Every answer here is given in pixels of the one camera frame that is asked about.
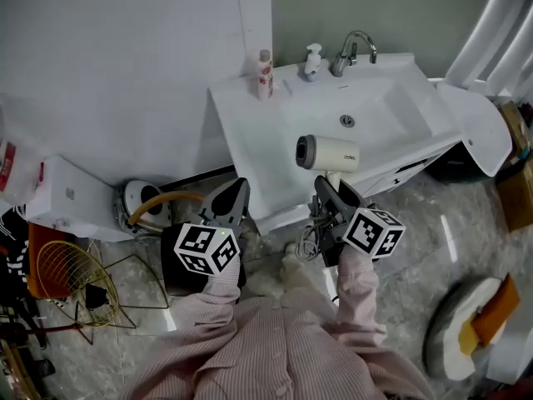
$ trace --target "chrome faucet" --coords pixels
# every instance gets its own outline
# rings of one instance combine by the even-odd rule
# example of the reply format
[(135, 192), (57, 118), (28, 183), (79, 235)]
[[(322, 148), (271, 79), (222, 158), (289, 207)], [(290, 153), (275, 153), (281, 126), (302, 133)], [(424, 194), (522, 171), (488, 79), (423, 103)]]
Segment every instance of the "chrome faucet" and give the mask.
[(336, 55), (335, 61), (331, 65), (330, 71), (335, 77), (342, 77), (342, 72), (346, 65), (355, 65), (357, 63), (357, 43), (354, 42), (357, 37), (362, 38), (370, 48), (370, 63), (376, 63), (377, 50), (370, 36), (363, 31), (352, 31), (346, 36), (342, 50)]

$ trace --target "gray-green wall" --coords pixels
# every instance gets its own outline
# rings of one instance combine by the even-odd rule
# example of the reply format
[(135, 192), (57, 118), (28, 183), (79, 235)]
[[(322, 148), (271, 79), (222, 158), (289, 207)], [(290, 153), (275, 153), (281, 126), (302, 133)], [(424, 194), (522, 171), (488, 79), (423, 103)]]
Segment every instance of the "gray-green wall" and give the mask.
[[(276, 66), (305, 61), (320, 43), (332, 58), (354, 29), (368, 33), (379, 53), (412, 52), (426, 76), (443, 77), (488, 0), (272, 0)], [(359, 43), (359, 53), (367, 53)]]

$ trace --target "shirt button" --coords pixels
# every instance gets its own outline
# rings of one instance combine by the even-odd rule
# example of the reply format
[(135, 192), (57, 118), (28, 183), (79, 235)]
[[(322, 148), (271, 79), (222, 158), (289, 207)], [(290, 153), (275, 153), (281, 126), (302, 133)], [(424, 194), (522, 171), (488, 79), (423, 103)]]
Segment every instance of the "shirt button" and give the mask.
[(284, 396), (286, 393), (286, 386), (283, 385), (282, 387), (279, 387), (277, 390), (276, 390), (276, 395), (278, 397), (281, 397), (281, 396)]

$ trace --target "striped shirt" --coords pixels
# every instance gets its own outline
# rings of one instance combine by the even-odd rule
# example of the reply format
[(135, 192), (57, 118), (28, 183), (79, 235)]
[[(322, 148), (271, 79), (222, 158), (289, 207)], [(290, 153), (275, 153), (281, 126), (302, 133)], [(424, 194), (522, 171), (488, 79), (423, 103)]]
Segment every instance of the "striped shirt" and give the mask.
[(210, 281), (181, 301), (187, 330), (156, 340), (123, 399), (433, 399), (416, 367), (380, 346), (377, 275), (345, 247), (339, 308), (311, 289), (235, 305), (237, 283)]

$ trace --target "sink basin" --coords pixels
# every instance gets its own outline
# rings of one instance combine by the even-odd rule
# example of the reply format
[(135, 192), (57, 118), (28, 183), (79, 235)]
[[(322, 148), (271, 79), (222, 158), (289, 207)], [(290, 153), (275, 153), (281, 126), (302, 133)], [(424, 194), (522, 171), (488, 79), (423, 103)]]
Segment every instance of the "sink basin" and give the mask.
[[(351, 185), (461, 140), (449, 108), (412, 54), (381, 54), (377, 64), (364, 59), (342, 77), (332, 76), (323, 60), (313, 83), (301, 78), (297, 65), (275, 68), (274, 96), (266, 102), (256, 97), (254, 77), (211, 87), (237, 173), (251, 185), (249, 212), (258, 226), (280, 227), (308, 214), (321, 173), (296, 165), (301, 135), (358, 143), (359, 168), (342, 176)], [(353, 126), (343, 125), (343, 116)], [(273, 218), (276, 224), (268, 224)]]

